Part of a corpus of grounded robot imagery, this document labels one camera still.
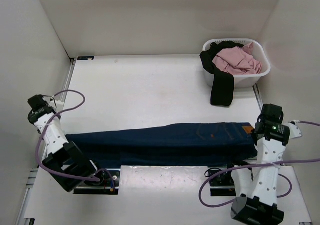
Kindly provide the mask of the dark blue denim trousers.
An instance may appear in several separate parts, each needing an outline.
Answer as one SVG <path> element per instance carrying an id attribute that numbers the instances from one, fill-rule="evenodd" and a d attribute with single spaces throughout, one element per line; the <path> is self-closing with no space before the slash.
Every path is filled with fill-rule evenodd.
<path id="1" fill-rule="evenodd" d="M 177 123 L 161 127 L 68 134 L 102 168 L 121 166 L 223 166 L 252 159 L 250 123 Z"/>

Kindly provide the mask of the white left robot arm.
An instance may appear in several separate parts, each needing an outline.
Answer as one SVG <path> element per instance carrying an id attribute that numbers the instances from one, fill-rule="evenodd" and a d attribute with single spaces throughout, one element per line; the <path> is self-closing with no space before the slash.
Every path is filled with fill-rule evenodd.
<path id="1" fill-rule="evenodd" d="M 88 159 L 78 146 L 69 141 L 61 127 L 61 116 L 43 95 L 35 95 L 28 99 L 31 111 L 28 121 L 34 125 L 44 141 L 46 157 L 40 166 L 47 171 L 66 191 L 71 192 L 82 182 L 100 185 L 105 173 L 97 164 Z"/>

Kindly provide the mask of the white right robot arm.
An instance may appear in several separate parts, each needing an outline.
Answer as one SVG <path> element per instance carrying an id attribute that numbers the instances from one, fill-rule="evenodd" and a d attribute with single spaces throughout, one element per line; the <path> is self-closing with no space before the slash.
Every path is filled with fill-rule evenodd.
<path id="1" fill-rule="evenodd" d="M 280 106 L 265 104 L 251 132 L 257 149 L 253 168 L 232 167 L 224 178 L 235 185 L 231 218 L 245 225 L 279 225 L 285 213 L 278 209 L 277 184 L 280 162 L 290 139 Z"/>

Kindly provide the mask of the white plastic laundry basket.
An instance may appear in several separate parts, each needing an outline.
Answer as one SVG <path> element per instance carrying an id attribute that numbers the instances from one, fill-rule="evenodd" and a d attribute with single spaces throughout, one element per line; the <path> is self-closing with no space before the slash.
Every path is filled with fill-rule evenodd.
<path id="1" fill-rule="evenodd" d="M 268 75 L 271 71 L 271 64 L 265 54 L 262 45 L 249 38 L 217 38 L 208 40 L 202 47 L 203 51 L 207 51 L 212 43 L 220 44 L 224 41 L 232 41 L 238 44 L 247 45 L 253 43 L 253 52 L 251 55 L 255 60 L 258 60 L 262 64 L 260 73 L 250 75 L 234 75 L 234 87 L 236 89 L 250 88 L 254 86 L 262 77 Z"/>

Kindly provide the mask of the black garment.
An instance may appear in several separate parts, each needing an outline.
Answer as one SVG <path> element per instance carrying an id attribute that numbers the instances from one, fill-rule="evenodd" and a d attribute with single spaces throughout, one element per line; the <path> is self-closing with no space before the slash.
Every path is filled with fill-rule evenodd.
<path id="1" fill-rule="evenodd" d="M 213 85 L 210 95 L 212 106 L 229 107 L 234 97 L 234 76 L 217 68 L 213 59 L 223 49 L 242 48 L 244 45 L 233 41 L 222 41 L 217 44 L 213 42 L 209 50 L 202 51 L 199 55 L 202 66 L 209 74 L 214 75 Z"/>

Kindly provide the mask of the pink garment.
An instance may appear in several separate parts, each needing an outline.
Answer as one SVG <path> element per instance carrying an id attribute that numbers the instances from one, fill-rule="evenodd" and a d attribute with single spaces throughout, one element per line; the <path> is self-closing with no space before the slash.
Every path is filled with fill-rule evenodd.
<path id="1" fill-rule="evenodd" d="M 224 41 L 218 46 L 222 47 L 222 50 L 215 55 L 212 62 L 220 71 L 231 75 L 256 75 L 261 72 L 262 63 L 252 56 L 253 42 L 243 45 Z"/>

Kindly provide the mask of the white front cover board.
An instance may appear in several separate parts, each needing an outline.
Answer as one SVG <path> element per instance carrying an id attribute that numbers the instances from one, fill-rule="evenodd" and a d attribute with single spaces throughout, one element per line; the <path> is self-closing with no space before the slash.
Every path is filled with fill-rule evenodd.
<path id="1" fill-rule="evenodd" d="M 25 217 L 37 225 L 223 224 L 231 225 L 230 206 L 215 205 L 204 185 L 206 169 L 125 168 L 118 195 L 75 195 L 65 192 L 44 170 L 37 173 Z"/>

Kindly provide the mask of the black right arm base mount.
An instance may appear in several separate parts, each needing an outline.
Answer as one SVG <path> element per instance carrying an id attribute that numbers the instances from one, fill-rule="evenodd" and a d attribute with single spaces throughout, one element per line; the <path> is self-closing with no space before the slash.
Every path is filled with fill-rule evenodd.
<path id="1" fill-rule="evenodd" d="M 211 197 L 235 197 L 235 184 L 231 173 L 223 173 L 209 182 Z"/>

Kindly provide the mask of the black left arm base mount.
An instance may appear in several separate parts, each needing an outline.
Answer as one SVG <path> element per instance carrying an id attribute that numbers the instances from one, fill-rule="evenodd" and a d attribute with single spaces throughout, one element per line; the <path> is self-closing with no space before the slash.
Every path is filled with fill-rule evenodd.
<path id="1" fill-rule="evenodd" d="M 74 195 L 111 195 L 119 194 L 121 169 L 109 170 L 99 173 L 100 182 L 83 182 L 73 190 Z"/>

